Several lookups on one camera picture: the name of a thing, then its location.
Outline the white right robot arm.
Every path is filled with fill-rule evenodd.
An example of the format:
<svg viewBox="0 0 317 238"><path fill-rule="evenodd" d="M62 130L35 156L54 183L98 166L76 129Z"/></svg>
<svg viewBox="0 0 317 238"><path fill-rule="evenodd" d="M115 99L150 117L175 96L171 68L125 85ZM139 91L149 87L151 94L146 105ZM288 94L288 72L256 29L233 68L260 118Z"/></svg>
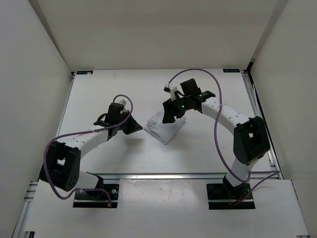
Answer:
<svg viewBox="0 0 317 238"><path fill-rule="evenodd" d="M174 123L188 110L196 110L221 124L233 135L235 159L224 177L223 194L234 198L240 193L240 185L247 183L249 174L256 162L270 150L264 120L250 118L220 103L220 99L210 91L195 96L168 99L163 102L162 123Z"/></svg>

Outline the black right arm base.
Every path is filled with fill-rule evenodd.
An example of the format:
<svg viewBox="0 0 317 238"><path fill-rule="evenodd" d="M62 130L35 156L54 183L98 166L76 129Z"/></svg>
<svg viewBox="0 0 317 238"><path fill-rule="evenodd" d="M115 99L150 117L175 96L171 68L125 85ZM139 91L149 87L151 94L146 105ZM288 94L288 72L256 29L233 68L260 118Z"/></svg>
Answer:
<svg viewBox="0 0 317 238"><path fill-rule="evenodd" d="M207 183L209 210L251 210L255 203L249 183L232 186L226 178L221 183Z"/></svg>

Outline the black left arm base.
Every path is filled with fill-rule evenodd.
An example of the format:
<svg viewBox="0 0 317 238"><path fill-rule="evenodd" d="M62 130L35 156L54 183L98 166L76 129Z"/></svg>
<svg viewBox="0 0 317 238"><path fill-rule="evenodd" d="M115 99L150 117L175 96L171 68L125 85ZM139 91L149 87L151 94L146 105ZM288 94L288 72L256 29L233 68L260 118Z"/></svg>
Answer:
<svg viewBox="0 0 317 238"><path fill-rule="evenodd" d="M118 206L119 183L99 179L98 190L75 192L74 208L114 209Z"/></svg>

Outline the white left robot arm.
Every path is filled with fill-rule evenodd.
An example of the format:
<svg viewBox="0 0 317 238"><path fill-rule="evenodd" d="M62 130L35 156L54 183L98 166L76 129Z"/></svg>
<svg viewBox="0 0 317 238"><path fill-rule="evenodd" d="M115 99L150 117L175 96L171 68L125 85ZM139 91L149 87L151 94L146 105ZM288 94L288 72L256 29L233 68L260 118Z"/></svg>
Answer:
<svg viewBox="0 0 317 238"><path fill-rule="evenodd" d="M109 141L119 131L130 135L142 129L129 111L117 116L105 113L94 122L94 126L89 129L90 133L76 135L68 142L52 142L46 153L46 162L53 185L70 191L83 174L80 173L80 161L86 154Z"/></svg>

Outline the white skirt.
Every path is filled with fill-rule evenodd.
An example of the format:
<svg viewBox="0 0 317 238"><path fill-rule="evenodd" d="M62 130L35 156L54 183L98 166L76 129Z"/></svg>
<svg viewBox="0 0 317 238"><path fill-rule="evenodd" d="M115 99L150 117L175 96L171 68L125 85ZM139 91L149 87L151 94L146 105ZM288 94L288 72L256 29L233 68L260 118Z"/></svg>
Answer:
<svg viewBox="0 0 317 238"><path fill-rule="evenodd" d="M186 117L176 119L174 123L163 124L164 110L158 111L144 126L144 130L151 134L154 138L166 145L175 136L178 130L183 126L186 121Z"/></svg>

